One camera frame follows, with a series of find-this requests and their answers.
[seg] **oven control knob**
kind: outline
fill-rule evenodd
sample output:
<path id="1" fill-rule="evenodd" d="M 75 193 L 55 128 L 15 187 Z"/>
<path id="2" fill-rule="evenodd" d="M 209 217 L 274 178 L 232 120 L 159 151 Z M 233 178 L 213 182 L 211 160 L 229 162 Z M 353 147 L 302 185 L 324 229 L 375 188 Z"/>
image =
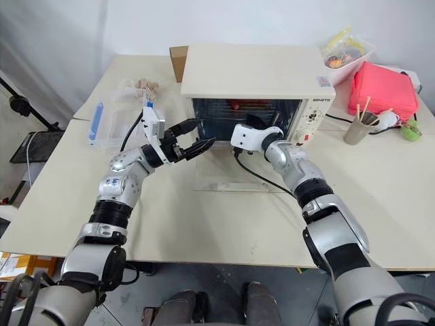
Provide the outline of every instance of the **oven control knob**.
<path id="1" fill-rule="evenodd" d="M 311 140 L 311 130 L 310 129 L 301 129 L 296 133 L 296 141 L 300 144 L 304 144 L 307 141 Z"/>

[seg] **wooden stick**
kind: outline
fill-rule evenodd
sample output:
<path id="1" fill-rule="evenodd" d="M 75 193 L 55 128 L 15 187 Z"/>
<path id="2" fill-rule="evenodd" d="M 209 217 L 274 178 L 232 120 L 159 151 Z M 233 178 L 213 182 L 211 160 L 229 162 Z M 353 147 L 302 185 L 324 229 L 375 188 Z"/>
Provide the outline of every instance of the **wooden stick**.
<path id="1" fill-rule="evenodd" d="M 361 119 L 360 119 L 361 122 L 362 122 L 362 118 L 364 117 L 364 114 L 366 114 L 366 110 L 367 110 L 368 104 L 370 102 L 370 99 L 371 99 L 371 97 L 367 96 L 366 105 L 364 106 L 364 110 L 362 112 Z"/>
<path id="2" fill-rule="evenodd" d="M 368 126 L 373 126 L 376 122 L 379 121 L 379 118 L 377 117 L 375 120 L 373 120 L 373 122 L 371 124 L 369 124 Z"/>
<path id="3" fill-rule="evenodd" d="M 360 104 L 359 103 L 356 105 L 356 118 L 357 118 L 357 120 L 360 120 Z"/>

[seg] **gray floor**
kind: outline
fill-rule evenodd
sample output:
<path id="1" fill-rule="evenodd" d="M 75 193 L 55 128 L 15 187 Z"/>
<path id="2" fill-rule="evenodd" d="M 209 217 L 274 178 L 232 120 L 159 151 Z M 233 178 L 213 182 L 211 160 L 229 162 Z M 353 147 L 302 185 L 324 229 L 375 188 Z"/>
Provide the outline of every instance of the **gray floor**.
<path id="1" fill-rule="evenodd" d="M 132 277 L 133 271 L 124 273 L 125 279 Z M 427 278 L 400 276 L 397 279 L 405 291 L 435 299 L 435 274 Z M 143 307 L 159 306 L 184 289 L 208 293 L 209 321 L 239 323 L 241 287 L 252 280 L 260 281 L 272 291 L 284 325 L 325 325 L 319 314 L 336 312 L 330 279 L 319 270 L 298 274 L 293 268 L 163 264 L 155 276 L 141 275 L 135 284 L 108 293 L 106 302 L 92 311 L 86 325 L 140 325 Z"/>

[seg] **red plastic box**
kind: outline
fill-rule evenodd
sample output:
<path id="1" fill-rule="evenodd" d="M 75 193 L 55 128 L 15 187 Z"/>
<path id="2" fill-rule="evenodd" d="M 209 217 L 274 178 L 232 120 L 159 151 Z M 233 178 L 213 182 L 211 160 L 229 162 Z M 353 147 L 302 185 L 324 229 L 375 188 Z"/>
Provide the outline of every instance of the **red plastic box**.
<path id="1" fill-rule="evenodd" d="M 357 103 L 363 110 L 367 96 L 371 97 L 367 111 L 380 114 L 392 107 L 393 112 L 399 115 L 402 121 L 407 121 L 419 108 L 417 95 L 409 76 L 369 62 L 365 62 L 353 76 L 347 106 L 349 113 L 356 114 Z"/>

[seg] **toaster oven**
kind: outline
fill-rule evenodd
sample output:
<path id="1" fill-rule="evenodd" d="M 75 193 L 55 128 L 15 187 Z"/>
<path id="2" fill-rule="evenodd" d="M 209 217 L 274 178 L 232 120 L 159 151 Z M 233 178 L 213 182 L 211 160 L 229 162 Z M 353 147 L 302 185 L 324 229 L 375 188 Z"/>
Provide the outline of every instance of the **toaster oven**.
<path id="1" fill-rule="evenodd" d="M 189 46 L 181 94 L 198 138 L 228 146 L 238 123 L 278 126 L 295 145 L 308 143 L 335 97 L 320 51 L 307 46 Z"/>

